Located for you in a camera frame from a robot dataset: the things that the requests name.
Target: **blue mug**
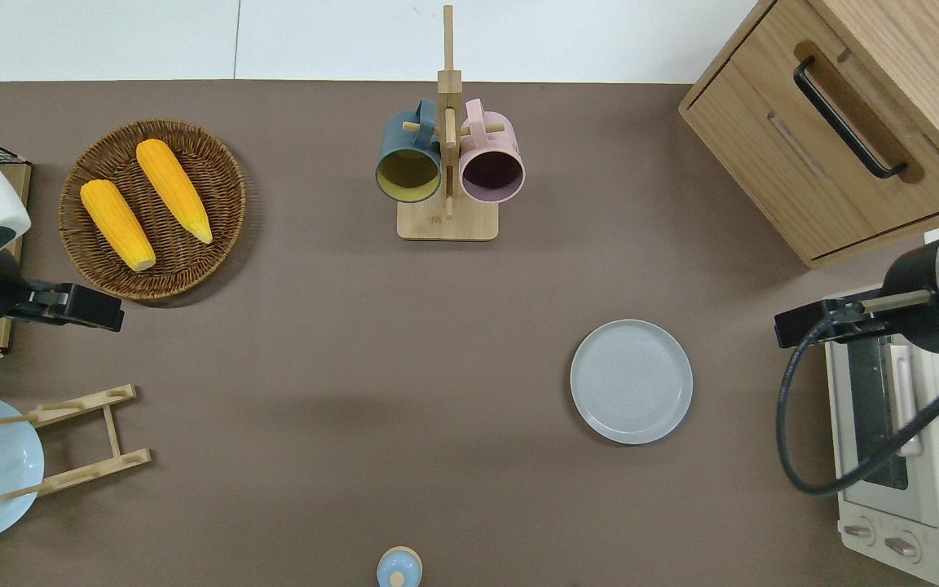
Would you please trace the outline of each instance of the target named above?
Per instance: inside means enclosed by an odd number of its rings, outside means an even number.
[[[418,130],[404,130],[405,122]],[[418,109],[395,114],[383,131],[383,146],[376,164],[379,189],[406,204],[433,196],[440,187],[440,142],[434,136],[437,104],[421,100]]]

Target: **black handle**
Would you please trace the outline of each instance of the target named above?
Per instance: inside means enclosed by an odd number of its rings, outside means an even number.
[[[906,163],[901,163],[897,165],[897,167],[887,170],[886,167],[883,167],[882,163],[879,163],[879,160],[875,159],[875,155],[872,155],[871,150],[861,141],[857,133],[854,133],[853,129],[850,129],[849,124],[843,120],[842,116],[839,116],[835,108],[828,103],[827,98],[821,95],[820,90],[806,77],[806,67],[809,67],[812,63],[813,55],[802,60],[802,63],[799,64],[799,67],[797,67],[792,74],[792,79],[794,79],[802,94],[806,96],[806,99],[809,100],[809,103],[813,104],[817,112],[820,112],[824,120],[831,126],[831,129],[839,135],[839,138],[846,143],[846,146],[849,146],[850,150],[853,150],[853,155],[856,155],[857,158],[861,160],[861,163],[864,164],[865,168],[867,168],[872,175],[875,175],[876,178],[889,179],[905,170],[905,168],[908,167]]]

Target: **mug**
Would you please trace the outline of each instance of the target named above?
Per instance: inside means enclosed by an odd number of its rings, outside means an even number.
[[[414,133],[404,130],[415,122]],[[383,131],[383,146],[376,164],[376,183],[387,196],[411,204],[433,196],[440,187],[440,143],[433,135],[437,104],[421,100],[418,109],[395,114]]]
[[[488,133],[487,124],[500,123],[505,129]],[[485,112],[480,98],[466,103],[469,137],[459,143],[459,182],[466,196],[486,204],[507,201],[524,187],[524,161],[517,145],[514,126],[506,116]]]

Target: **yellow corn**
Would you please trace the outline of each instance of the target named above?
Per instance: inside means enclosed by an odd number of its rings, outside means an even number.
[[[115,183],[93,179],[86,182],[79,193],[83,207],[93,217],[100,234],[108,239],[108,244],[126,261],[126,265],[133,271],[152,267],[154,249]]]
[[[212,242],[209,215],[169,145],[157,139],[142,141],[137,145],[137,161],[179,226],[201,242]]]

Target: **wooden mug rack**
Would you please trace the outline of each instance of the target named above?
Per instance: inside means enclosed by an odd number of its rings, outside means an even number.
[[[444,5],[444,69],[437,72],[437,127],[440,138],[439,193],[415,204],[398,203],[398,235],[407,241],[492,241],[499,236],[499,205],[466,196],[459,185],[459,120],[462,71],[455,69],[454,15]],[[405,123],[405,130],[418,125]],[[489,126],[488,131],[503,130]]]

